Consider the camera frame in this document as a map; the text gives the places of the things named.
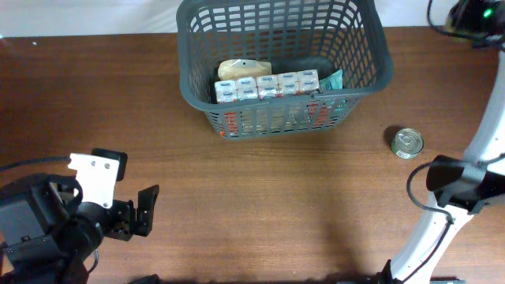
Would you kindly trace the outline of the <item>clear bag of brown grain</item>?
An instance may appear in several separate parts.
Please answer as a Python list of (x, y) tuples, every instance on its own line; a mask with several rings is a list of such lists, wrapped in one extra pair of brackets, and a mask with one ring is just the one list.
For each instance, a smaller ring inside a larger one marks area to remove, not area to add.
[(270, 62), (251, 59), (228, 59), (218, 67), (220, 80), (235, 80), (242, 77), (261, 77), (272, 75)]

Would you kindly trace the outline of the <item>colourful Kleenex tissue multipack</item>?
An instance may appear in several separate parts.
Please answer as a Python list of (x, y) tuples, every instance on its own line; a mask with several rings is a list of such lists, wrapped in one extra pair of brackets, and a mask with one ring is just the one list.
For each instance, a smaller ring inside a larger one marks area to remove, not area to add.
[(320, 90), (315, 69), (215, 82), (217, 103), (306, 95)]

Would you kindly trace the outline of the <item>red spaghetti packet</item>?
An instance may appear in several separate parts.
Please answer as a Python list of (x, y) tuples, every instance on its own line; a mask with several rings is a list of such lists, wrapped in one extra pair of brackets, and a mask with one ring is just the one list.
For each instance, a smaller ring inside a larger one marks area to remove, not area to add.
[(221, 137), (238, 139), (331, 128), (339, 113), (334, 103), (309, 101), (210, 113), (208, 118)]

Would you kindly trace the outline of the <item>light blue wet wipes pack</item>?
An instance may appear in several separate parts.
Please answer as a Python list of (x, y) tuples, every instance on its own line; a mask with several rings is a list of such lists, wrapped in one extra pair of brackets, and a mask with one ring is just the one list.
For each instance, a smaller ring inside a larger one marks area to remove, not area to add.
[[(320, 88), (326, 91), (343, 89), (342, 75), (343, 71), (339, 69), (335, 73), (332, 73), (329, 77), (321, 79), (319, 81)], [(342, 104), (339, 101), (331, 101), (327, 105), (332, 107), (334, 112), (338, 113), (342, 111)]]

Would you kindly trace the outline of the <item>grey plastic basket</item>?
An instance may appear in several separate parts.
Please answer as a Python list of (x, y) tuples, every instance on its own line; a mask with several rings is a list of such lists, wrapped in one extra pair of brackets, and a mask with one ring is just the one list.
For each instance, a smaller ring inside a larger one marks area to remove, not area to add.
[[(361, 99), (382, 91), (394, 71), (372, 1), (185, 0), (176, 20), (181, 94), (207, 118), (245, 108), (339, 101), (337, 126)], [(343, 89), (217, 103), (218, 67), (228, 59), (270, 62), (274, 73), (315, 69), (320, 78), (341, 69)]]

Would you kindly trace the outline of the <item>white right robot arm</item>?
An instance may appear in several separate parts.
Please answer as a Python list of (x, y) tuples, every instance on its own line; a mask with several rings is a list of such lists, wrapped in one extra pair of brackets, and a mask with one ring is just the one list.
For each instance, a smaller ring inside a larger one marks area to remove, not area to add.
[(407, 181), (426, 170), (428, 202), (406, 187), (423, 214), (400, 252), (388, 260), (373, 283), (430, 283), (432, 273), (458, 232), (485, 207), (504, 202), (504, 3), (459, 1), (441, 35), (464, 39), (475, 48), (498, 51), (498, 70), (479, 128), (462, 159), (444, 155), (415, 168)]

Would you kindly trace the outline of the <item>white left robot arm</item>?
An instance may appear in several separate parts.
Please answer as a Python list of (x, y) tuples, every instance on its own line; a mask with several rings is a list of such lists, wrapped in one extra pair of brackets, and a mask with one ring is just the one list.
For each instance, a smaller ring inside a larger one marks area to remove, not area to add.
[(108, 237), (147, 237), (159, 186), (138, 193), (136, 203), (114, 200), (106, 209), (84, 201), (74, 176), (33, 174), (1, 189), (1, 246), (13, 270), (3, 283), (86, 283), (84, 262)]

